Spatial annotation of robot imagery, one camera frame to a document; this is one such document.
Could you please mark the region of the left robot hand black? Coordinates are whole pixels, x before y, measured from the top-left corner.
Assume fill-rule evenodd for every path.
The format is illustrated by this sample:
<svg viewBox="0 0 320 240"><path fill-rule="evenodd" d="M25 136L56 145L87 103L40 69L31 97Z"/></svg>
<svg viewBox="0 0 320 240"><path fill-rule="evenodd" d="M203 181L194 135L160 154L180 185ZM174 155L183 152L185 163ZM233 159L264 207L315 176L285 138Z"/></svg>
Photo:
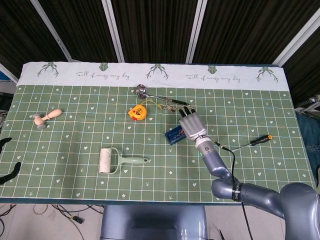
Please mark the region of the left robot hand black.
<svg viewBox="0 0 320 240"><path fill-rule="evenodd" d="M3 139L0 140L0 152L2 152L3 147L5 146L5 144L10 142L11 140L12 140L11 137L3 138ZM19 174L21 166L22 166L22 163L21 162L17 162L14 165L14 169L13 169L13 171L11 173L9 173L9 174L7 174L5 176L2 176L0 178L0 184L4 185L6 182L9 182L10 180L13 180Z"/></svg>

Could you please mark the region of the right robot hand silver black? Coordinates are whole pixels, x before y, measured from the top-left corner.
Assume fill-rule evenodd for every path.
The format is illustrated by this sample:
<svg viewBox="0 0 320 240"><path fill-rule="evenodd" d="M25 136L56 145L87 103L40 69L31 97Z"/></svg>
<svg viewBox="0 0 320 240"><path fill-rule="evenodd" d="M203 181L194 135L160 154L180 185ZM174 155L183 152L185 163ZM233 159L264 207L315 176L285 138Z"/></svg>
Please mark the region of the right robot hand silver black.
<svg viewBox="0 0 320 240"><path fill-rule="evenodd" d="M205 124L193 108L184 106L183 109L179 109L179 113L181 115L179 124L189 140L195 142L198 138L208 135Z"/></svg>

